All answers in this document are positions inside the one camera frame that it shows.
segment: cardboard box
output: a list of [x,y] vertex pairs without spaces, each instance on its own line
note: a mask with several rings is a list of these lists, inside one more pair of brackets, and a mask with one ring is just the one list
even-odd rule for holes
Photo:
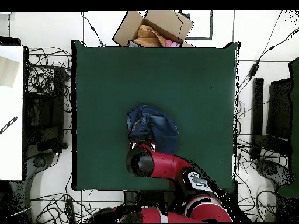
[[120,46],[127,47],[130,40],[135,40],[141,25],[151,26],[163,38],[193,47],[185,42],[194,23],[174,10],[148,10],[143,18],[138,11],[128,11],[113,40]]

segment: black cable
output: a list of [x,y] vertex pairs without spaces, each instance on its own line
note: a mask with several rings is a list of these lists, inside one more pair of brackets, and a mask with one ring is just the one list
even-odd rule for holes
[[101,45],[102,47],[105,47],[106,45],[104,45],[103,42],[100,40],[100,37],[98,36],[98,34],[97,34],[97,32],[96,32],[96,29],[91,25],[91,23],[90,23],[90,21],[88,20],[88,18],[86,18],[86,17],[83,15],[82,12],[80,12],[80,13],[81,13],[82,18],[88,21],[88,24],[90,25],[92,31],[94,31],[94,32],[96,33],[96,36],[98,37],[98,40],[100,41],[100,45]]
[[244,89],[244,87],[249,83],[249,81],[252,79],[252,77],[254,77],[256,71],[258,70],[259,68],[259,62],[260,62],[260,59],[270,50],[274,49],[275,47],[281,45],[282,43],[284,43],[292,34],[297,34],[299,32],[299,27],[296,28],[294,31],[292,31],[287,37],[286,39],[284,39],[283,41],[279,42],[278,44],[276,45],[273,45],[271,46],[270,48],[268,48],[265,52],[262,53],[262,55],[259,57],[259,59],[252,65],[252,68],[251,70],[249,71],[248,75],[249,75],[249,80],[248,82],[240,89],[240,93],[242,92],[242,90]]
[[59,160],[59,156],[60,156],[60,153],[58,153],[58,156],[57,156],[57,161],[55,164],[51,165],[50,167],[54,167],[57,163],[58,163],[58,160]]

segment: green table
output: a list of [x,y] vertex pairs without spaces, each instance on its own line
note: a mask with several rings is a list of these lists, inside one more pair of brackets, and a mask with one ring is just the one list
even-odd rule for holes
[[221,188],[233,189],[237,48],[84,47],[72,41],[72,187],[168,189],[168,181],[134,177],[126,168],[127,113],[149,104],[178,126],[176,154],[196,162]]

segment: power cord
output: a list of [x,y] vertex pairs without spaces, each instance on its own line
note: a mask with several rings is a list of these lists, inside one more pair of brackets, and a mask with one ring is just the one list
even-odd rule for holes
[[101,45],[102,47],[105,47],[106,45],[104,45],[103,42],[100,40],[100,37],[98,36],[98,33],[96,32],[96,29],[91,25],[91,23],[90,23],[90,21],[88,20],[88,18],[86,18],[86,17],[83,15],[83,12],[80,12],[80,13],[81,13],[82,18],[88,21],[88,24],[90,25],[92,31],[95,32],[96,36],[98,37],[98,40],[100,41],[100,45]]
[[[269,40],[268,40],[268,42],[267,42],[267,45],[266,45],[265,49],[267,48],[267,46],[268,46],[268,44],[269,44],[269,42],[270,42],[270,39],[271,39],[271,37],[272,37],[272,34],[273,34],[273,32],[274,32],[274,29],[275,29],[275,27],[276,27],[276,24],[277,24],[277,21],[278,21],[279,17],[278,17],[277,20],[276,20],[275,26],[274,26],[274,28],[273,28],[273,30],[272,30],[272,32],[271,32],[270,38],[269,38]],[[242,86],[242,84],[243,84],[245,81],[248,80],[248,82],[247,82],[247,83],[240,89],[240,91],[239,91],[240,93],[242,92],[242,90],[244,89],[244,87],[249,83],[249,81],[255,76],[256,72],[258,71],[258,69],[259,69],[259,62],[260,62],[260,59],[261,59],[261,58],[262,58],[268,51],[270,51],[270,50],[274,49],[275,47],[279,46],[280,44],[284,43],[284,42],[285,42],[285,41],[286,41],[292,34],[297,34],[298,32],[299,32],[299,27],[296,28],[294,31],[292,31],[292,32],[291,32],[291,33],[290,33],[290,34],[289,34],[283,41],[279,42],[279,43],[276,44],[276,45],[271,46],[271,47],[268,48],[266,51],[265,51],[265,49],[264,49],[264,52],[260,55],[259,59],[252,65],[252,67],[251,67],[249,73],[248,73],[247,76],[245,77],[244,81],[241,83],[240,87]]]

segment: denim cloth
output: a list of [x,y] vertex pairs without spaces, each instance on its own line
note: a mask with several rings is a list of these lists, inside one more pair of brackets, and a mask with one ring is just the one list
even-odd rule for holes
[[153,139],[156,151],[173,155],[178,145],[179,132],[175,123],[162,111],[140,105],[128,113],[129,139]]

